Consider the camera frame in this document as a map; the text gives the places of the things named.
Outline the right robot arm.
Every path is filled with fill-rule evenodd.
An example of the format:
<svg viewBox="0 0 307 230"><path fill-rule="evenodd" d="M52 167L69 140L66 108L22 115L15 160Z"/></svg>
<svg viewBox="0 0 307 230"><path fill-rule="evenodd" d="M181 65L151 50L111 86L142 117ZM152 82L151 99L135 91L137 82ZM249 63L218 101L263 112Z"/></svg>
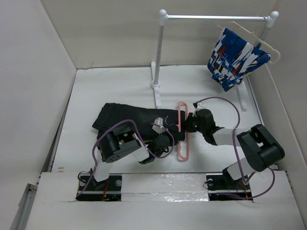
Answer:
<svg viewBox="0 0 307 230"><path fill-rule="evenodd" d="M242 149L245 157L222 171L222 183L228 189L238 185L242 177L262 172L285 157L284 149L264 125L257 124L249 130L219 127L208 109L189 113L186 131L201 133L204 140L214 146L233 146L235 153L237 147Z"/></svg>

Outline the black trousers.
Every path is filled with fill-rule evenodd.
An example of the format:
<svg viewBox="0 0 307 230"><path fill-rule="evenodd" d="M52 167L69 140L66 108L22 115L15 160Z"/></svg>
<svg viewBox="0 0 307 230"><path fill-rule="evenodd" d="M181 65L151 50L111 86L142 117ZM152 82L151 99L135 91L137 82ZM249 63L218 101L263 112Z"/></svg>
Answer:
<svg viewBox="0 0 307 230"><path fill-rule="evenodd" d="M180 112L181 131L178 131L178 111L172 109L150 109L119 103L106 103L92 127L105 132L123 120L133 120L143 140L155 139L158 134L153 131L152 123L158 117L163 118L164 127L173 135L176 143L185 140L185 112Z"/></svg>

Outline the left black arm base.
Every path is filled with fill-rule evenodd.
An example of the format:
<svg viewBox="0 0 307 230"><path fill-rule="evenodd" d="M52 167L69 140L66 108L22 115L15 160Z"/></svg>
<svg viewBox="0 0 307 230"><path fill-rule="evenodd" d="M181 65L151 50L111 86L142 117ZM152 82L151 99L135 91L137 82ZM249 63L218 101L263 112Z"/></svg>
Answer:
<svg viewBox="0 0 307 230"><path fill-rule="evenodd" d="M86 189L78 195L89 181L92 171L81 171L77 178L79 180L76 200L78 201L121 201L122 174L111 174L108 179L97 182L91 179Z"/></svg>

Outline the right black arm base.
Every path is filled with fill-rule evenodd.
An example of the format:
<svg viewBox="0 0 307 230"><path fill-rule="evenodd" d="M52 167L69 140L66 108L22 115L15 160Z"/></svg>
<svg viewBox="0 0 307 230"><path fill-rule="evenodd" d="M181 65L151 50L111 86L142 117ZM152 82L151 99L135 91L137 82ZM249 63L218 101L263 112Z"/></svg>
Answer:
<svg viewBox="0 0 307 230"><path fill-rule="evenodd" d="M230 201L251 198L250 185L244 185L242 179L227 182L222 174L207 174L203 188L208 191L210 201Z"/></svg>

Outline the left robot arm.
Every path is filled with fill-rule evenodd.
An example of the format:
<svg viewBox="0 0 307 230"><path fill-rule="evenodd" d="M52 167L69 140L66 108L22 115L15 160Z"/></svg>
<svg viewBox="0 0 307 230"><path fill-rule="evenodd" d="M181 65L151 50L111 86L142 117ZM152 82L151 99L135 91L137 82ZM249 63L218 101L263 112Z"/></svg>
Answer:
<svg viewBox="0 0 307 230"><path fill-rule="evenodd" d="M94 167L94 174L90 184L96 190L102 190L107 184L111 164L132 155L139 164L145 165L155 159L163 158L175 145L175 139L170 132L164 130L154 139L142 144L130 124L122 124L107 134L102 131L97 135L97 149L101 154L101 160Z"/></svg>

